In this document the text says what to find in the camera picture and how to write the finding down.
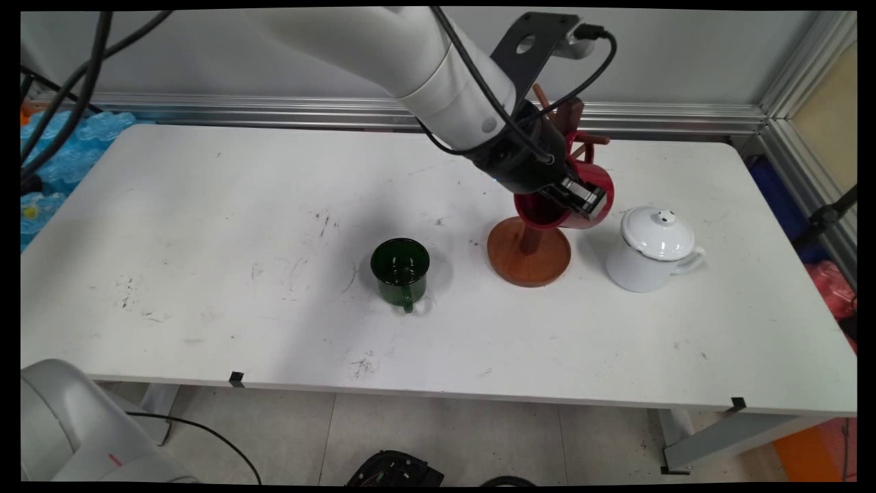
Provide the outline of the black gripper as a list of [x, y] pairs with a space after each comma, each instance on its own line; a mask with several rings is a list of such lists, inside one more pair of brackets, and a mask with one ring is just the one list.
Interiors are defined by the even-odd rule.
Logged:
[[[524, 123], [537, 107], [523, 102], [514, 113], [515, 122], [553, 162], [540, 162], [512, 131], [492, 138], [479, 150], [467, 154], [476, 168], [500, 182], [514, 194], [535, 193], [535, 207], [541, 213], [566, 213], [571, 210], [587, 221], [596, 221], [607, 202], [607, 190], [591, 181], [570, 177], [564, 136], [544, 116]], [[556, 194], [551, 188], [556, 186]]]

